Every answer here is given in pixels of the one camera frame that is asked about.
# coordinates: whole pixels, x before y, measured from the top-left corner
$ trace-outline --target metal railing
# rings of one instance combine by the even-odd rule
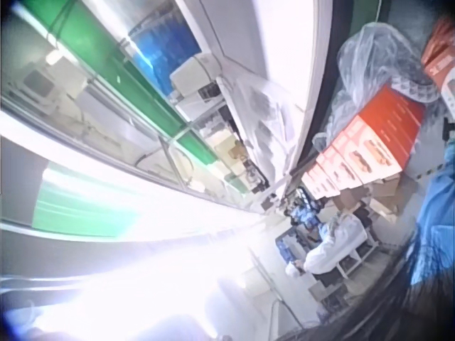
[[[283,300],[277,298],[272,303],[272,308],[270,309],[269,334],[268,334],[268,337],[267,337],[267,341],[272,341],[272,331],[273,331],[273,324],[274,324],[273,323],[274,322],[273,313],[274,313],[275,307],[279,306],[280,304],[282,304],[289,311],[289,313],[291,314],[292,318],[296,321],[297,325],[299,325],[300,329],[301,330],[304,329],[304,326],[300,323],[299,319],[296,317],[296,315],[294,314],[292,309],[287,305],[287,303],[284,302]]]

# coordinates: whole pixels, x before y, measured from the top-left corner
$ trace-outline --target white lab coat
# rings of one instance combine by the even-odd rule
[[[332,271],[336,264],[358,248],[368,238],[360,220],[352,215],[340,217],[335,238],[327,237],[305,258],[304,270],[315,275]]]

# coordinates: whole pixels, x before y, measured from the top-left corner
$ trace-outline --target plastic wrap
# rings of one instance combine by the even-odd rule
[[[234,119],[251,145],[249,155],[271,184],[277,182],[289,171],[303,115],[286,90],[253,74],[236,77],[231,96],[242,113]],[[283,190],[277,190],[279,197]]]
[[[349,38],[338,52],[343,89],[332,101],[325,131],[313,144],[322,151],[387,82],[402,94],[432,107],[439,93],[424,73],[420,54],[395,28],[369,23]]]

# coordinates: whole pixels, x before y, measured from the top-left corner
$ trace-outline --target clear plastic bag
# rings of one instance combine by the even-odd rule
[[[325,135],[313,139],[318,151],[336,138],[388,80],[395,90],[419,102],[429,104],[439,97],[423,71],[417,49],[386,23],[368,23],[349,38],[338,52],[338,68],[343,89],[332,101]]]

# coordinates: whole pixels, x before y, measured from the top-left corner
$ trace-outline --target stacked boxes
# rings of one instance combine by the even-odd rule
[[[314,199],[318,200],[325,196],[325,193],[320,189],[320,187],[316,184],[315,180],[313,180],[308,172],[302,176],[301,181],[313,195]]]
[[[423,105],[385,85],[316,159],[312,178],[324,196],[401,172],[423,116]]]
[[[428,64],[425,72],[436,83],[455,119],[455,46],[449,46]]]

